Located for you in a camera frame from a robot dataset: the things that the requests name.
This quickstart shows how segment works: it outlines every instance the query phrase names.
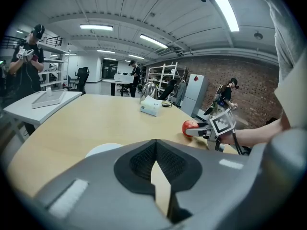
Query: white box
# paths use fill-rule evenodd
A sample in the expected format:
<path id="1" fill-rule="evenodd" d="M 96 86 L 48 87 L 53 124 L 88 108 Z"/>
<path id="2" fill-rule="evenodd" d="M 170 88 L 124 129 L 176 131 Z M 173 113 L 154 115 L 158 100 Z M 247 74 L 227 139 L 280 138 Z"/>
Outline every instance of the white box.
<path id="1" fill-rule="evenodd" d="M 140 111 L 152 116 L 158 116 L 161 106 L 162 101 L 156 100 L 148 95 L 145 100 L 141 101 Z"/>
<path id="2" fill-rule="evenodd" d="M 115 75 L 114 75 L 114 80 L 117 81 L 117 82 L 129 82 L 129 83 L 133 83 L 134 76 L 123 75 L 123 74 L 115 74 Z"/>

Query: black shirt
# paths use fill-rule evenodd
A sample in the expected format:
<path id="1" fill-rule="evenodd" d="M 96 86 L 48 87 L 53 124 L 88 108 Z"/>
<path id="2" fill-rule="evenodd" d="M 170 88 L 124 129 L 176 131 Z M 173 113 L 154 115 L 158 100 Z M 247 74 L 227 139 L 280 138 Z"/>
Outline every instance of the black shirt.
<path id="1" fill-rule="evenodd" d="M 38 62 L 44 62 L 43 49 L 41 49 L 37 44 L 30 45 L 28 43 L 23 43 L 15 49 L 11 62 L 16 62 L 18 60 L 16 55 L 21 48 L 24 48 L 25 50 L 33 49 L 34 54 L 38 56 Z M 34 67 L 30 62 L 23 63 L 16 72 L 14 85 L 18 99 L 40 91 L 40 81 L 36 67 Z"/>
<path id="2" fill-rule="evenodd" d="M 225 91 L 221 93 L 221 100 L 224 102 L 226 106 L 228 106 L 225 100 L 230 101 L 230 99 L 231 99 L 231 88 L 229 86 L 226 86 Z"/>
<path id="3" fill-rule="evenodd" d="M 131 76 L 134 75 L 134 74 L 138 75 L 137 77 L 134 77 L 134 80 L 133 80 L 133 85 L 134 86 L 137 86 L 138 83 L 139 83 L 140 71 L 141 71 L 141 69 L 139 67 L 135 67 L 132 70 Z"/>

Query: brick wall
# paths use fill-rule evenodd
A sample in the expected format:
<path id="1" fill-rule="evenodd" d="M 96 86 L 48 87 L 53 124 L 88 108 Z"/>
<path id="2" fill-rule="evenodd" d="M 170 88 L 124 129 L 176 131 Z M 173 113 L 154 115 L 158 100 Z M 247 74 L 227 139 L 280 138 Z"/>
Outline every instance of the brick wall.
<path id="1" fill-rule="evenodd" d="M 171 61 L 178 61 L 178 64 L 187 66 L 191 73 L 209 79 L 202 110 L 210 106 L 219 85 L 234 77 L 240 88 L 232 91 L 231 102 L 238 104 L 236 114 L 247 120 L 250 128 L 263 126 L 271 117 L 280 117 L 282 108 L 274 95 L 278 86 L 277 66 L 246 58 L 219 56 L 187 57 Z M 151 66 L 161 66 L 163 63 L 168 65 L 171 61 Z"/>

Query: red apple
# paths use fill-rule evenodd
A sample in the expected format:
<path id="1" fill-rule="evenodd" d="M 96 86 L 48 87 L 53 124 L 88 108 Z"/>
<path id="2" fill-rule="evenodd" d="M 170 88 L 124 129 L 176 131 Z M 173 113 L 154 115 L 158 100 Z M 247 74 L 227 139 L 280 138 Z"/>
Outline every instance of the red apple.
<path id="1" fill-rule="evenodd" d="M 187 120 L 182 125 L 182 133 L 186 137 L 192 137 L 192 136 L 186 134 L 186 130 L 189 129 L 189 128 L 198 128 L 198 127 L 199 127 L 198 123 L 195 120 Z"/>

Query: railing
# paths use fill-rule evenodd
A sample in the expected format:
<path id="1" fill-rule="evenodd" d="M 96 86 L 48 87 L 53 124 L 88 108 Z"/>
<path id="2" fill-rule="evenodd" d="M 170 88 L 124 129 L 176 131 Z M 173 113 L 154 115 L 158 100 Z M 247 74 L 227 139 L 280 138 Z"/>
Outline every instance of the railing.
<path id="1" fill-rule="evenodd" d="M 63 40 L 63 38 L 61 38 L 59 36 L 51 37 L 51 38 L 47 39 L 46 44 L 48 44 L 50 46 L 61 46 L 62 40 Z"/>
<path id="2" fill-rule="evenodd" d="M 14 36 L 4 36 L 0 48 L 12 48 L 15 49 L 18 45 L 18 42 L 22 40 L 22 38 L 14 37 Z"/>

